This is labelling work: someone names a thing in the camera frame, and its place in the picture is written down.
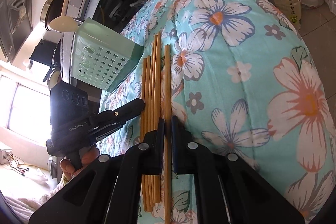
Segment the person's left hand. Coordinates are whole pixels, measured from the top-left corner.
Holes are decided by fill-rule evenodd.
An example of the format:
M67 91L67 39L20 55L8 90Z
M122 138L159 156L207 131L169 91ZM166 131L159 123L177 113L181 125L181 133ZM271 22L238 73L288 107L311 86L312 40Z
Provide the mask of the person's left hand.
M82 168L76 170L68 159L62 159L60 161L60 168L63 171L65 178L69 181L77 174L79 174L85 167L87 167L92 161L94 161L100 155L100 151L96 146L90 148L81 159Z

